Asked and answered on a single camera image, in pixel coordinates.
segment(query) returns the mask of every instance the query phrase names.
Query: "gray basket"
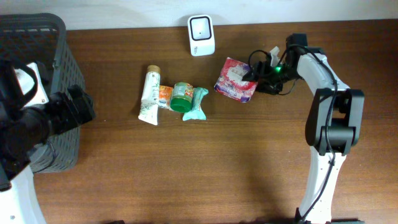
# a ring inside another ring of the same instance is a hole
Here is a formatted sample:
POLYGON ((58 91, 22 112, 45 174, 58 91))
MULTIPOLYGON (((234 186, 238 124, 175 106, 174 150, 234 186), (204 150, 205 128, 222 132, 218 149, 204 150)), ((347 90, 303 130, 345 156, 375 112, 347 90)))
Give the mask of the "gray basket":
MULTIPOLYGON (((51 77, 44 86, 48 95, 67 92, 67 88, 74 84, 85 89, 83 75, 66 43, 65 24, 56 15, 0 16, 0 58, 43 63, 51 77)), ((51 137, 50 144, 36 145, 30 155, 33 172, 71 169, 77 162, 79 138, 80 128, 75 128, 51 137)))

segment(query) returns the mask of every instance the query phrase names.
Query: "white wall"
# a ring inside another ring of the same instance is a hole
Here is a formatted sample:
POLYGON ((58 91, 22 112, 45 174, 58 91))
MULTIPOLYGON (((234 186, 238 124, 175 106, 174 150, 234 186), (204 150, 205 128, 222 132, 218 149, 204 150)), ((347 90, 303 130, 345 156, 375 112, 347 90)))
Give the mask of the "white wall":
POLYGON ((398 0, 0 0, 0 14, 51 12, 67 29, 185 26, 209 14, 214 25, 398 18, 398 0))

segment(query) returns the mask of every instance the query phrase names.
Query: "candy wrapper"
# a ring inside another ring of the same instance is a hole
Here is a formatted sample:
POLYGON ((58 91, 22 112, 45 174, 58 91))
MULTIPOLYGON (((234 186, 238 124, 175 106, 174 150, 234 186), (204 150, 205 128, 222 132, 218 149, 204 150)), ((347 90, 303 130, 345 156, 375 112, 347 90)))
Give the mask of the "candy wrapper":
POLYGON ((193 89, 193 100, 192 100, 192 109, 189 112, 186 112, 182 117, 183 121, 189 119, 201 119, 206 120, 205 113, 201 110, 201 100, 205 95, 207 95, 209 91, 205 88, 194 88, 193 89))
POLYGON ((160 86, 159 87, 159 108, 172 110, 170 107, 170 99, 172 97, 173 87, 160 86))
POLYGON ((248 102, 257 87, 257 82, 242 81, 242 77, 248 71, 250 71, 249 65, 227 58, 214 89, 242 103, 248 102))

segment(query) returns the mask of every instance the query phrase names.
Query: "wooden table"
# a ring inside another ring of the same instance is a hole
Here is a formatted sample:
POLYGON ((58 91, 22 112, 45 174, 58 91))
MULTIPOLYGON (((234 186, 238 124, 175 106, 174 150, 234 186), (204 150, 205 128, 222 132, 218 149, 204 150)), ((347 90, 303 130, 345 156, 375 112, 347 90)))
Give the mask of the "wooden table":
POLYGON ((241 104, 213 91, 227 57, 285 49, 305 32, 338 76, 365 92, 361 137, 338 178, 334 219, 398 222, 398 22, 299 22, 214 27, 216 52, 192 57, 186 27, 79 30, 68 43, 95 99, 97 118, 82 127, 79 161, 38 174, 48 223, 238 223, 292 218, 305 192, 310 151, 304 127, 312 102, 305 82, 287 96, 255 93, 241 104), (161 84, 209 89, 207 121, 159 110, 139 121, 146 67, 161 84))

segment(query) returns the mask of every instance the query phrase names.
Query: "teal packet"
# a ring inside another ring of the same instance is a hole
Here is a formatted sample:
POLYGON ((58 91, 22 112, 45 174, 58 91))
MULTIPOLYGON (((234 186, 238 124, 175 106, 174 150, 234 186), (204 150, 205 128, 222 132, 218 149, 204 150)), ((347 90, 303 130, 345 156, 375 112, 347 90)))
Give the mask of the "teal packet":
POLYGON ((209 91, 205 88, 194 88, 193 89, 193 100, 192 100, 192 109, 189 112, 184 113, 182 117, 183 121, 187 121, 189 119, 201 119, 206 120, 205 113, 201 110, 201 100, 205 95, 207 95, 209 91))

